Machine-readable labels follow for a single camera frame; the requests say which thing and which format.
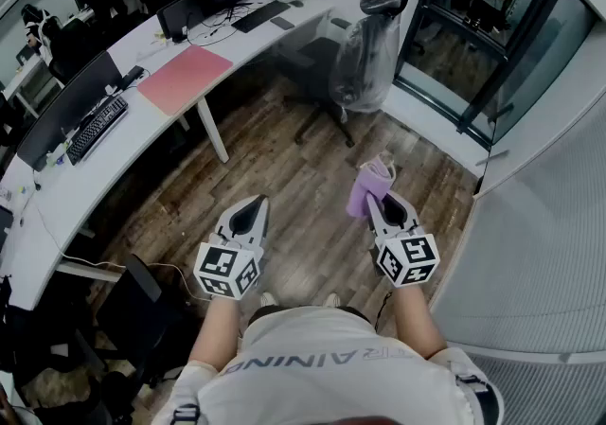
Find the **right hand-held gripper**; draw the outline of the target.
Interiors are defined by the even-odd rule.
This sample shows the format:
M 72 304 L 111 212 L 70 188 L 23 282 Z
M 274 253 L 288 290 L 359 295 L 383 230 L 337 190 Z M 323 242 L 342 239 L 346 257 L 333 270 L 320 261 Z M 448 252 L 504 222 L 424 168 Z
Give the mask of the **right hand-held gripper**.
M 390 198 L 389 217 L 403 230 L 393 236 L 384 219 L 383 202 L 372 193 L 366 193 L 366 206 L 371 230 L 379 239 L 377 255 L 373 257 L 375 269 L 384 275 L 394 288 L 424 283 L 430 279 L 440 262 L 433 234 L 421 233 L 418 213 L 413 205 L 393 190 Z

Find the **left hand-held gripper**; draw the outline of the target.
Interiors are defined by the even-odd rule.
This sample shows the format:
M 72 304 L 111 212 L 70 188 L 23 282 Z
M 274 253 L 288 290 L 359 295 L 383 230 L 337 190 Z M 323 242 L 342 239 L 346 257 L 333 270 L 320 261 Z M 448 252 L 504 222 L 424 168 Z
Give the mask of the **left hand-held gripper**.
M 244 198 L 219 217 L 216 232 L 200 244 L 193 274 L 213 296 L 242 300 L 261 275 L 270 204 L 265 195 Z M 243 237 L 246 242 L 237 239 Z

